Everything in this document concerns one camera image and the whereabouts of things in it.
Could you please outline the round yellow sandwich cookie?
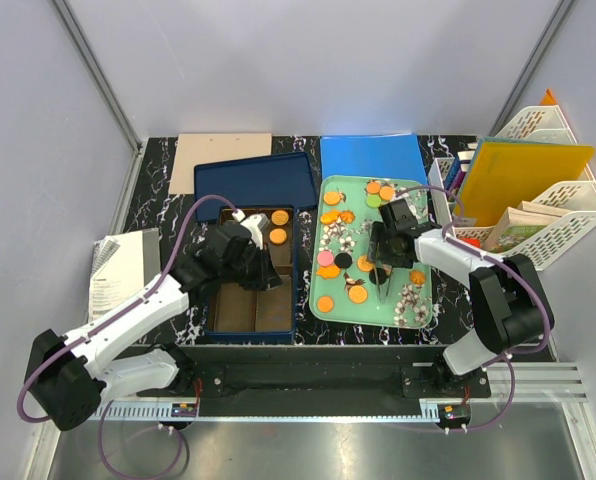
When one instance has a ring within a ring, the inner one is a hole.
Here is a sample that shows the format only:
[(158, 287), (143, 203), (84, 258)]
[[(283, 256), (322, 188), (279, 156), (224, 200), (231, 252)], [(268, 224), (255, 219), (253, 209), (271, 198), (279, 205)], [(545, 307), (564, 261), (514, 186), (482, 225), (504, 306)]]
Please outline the round yellow sandwich cookie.
[(366, 255), (362, 255), (357, 260), (357, 267), (363, 272), (369, 272), (374, 269), (375, 265), (368, 260)]
[(275, 226), (284, 226), (289, 222), (289, 213), (285, 210), (276, 210), (272, 213), (271, 220)]
[(362, 304), (368, 299), (368, 291), (362, 285), (353, 285), (348, 291), (349, 299), (355, 304)]

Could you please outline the blue tin lid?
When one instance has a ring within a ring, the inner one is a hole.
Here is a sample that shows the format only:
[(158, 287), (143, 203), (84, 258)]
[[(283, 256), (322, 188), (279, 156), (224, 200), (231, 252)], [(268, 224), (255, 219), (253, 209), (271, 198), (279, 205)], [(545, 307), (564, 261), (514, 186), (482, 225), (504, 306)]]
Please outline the blue tin lid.
[(219, 195), (237, 207), (317, 206), (318, 193), (308, 155), (284, 153), (201, 164), (194, 167), (194, 194)]

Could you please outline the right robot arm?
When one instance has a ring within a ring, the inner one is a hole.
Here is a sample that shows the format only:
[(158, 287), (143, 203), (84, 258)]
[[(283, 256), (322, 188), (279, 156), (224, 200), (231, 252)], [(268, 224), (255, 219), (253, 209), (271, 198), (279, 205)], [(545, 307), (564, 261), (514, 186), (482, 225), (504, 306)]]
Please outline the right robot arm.
[(555, 320), (530, 258), (501, 257), (451, 236), (446, 227), (420, 222), (406, 200), (379, 207), (372, 225), (369, 261), (389, 272), (428, 265), (469, 290), (474, 326), (443, 350), (431, 367), (435, 390), (454, 396), (468, 377), (541, 338), (544, 348)]

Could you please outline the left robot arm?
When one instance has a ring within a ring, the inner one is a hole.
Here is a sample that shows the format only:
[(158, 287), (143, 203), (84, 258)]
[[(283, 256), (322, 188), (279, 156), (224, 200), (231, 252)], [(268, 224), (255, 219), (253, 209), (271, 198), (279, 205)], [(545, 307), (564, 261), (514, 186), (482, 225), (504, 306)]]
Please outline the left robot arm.
[(225, 284), (268, 291), (282, 279), (264, 239), (269, 218), (238, 210), (197, 249), (157, 274), (142, 290), (97, 320), (57, 335), (48, 329), (33, 341), (22, 393), (44, 410), (44, 420), (69, 431), (103, 403), (148, 390), (181, 396), (192, 390), (194, 361), (169, 344), (123, 357), (140, 337), (203, 304)]

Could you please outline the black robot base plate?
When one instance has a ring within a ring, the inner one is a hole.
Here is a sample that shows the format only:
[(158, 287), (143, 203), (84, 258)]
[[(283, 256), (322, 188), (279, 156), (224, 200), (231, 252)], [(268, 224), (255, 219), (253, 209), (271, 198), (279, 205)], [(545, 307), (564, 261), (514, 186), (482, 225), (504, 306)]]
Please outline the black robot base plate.
[(487, 399), (486, 374), (438, 386), (433, 346), (186, 346), (204, 418), (400, 419), (422, 400)]

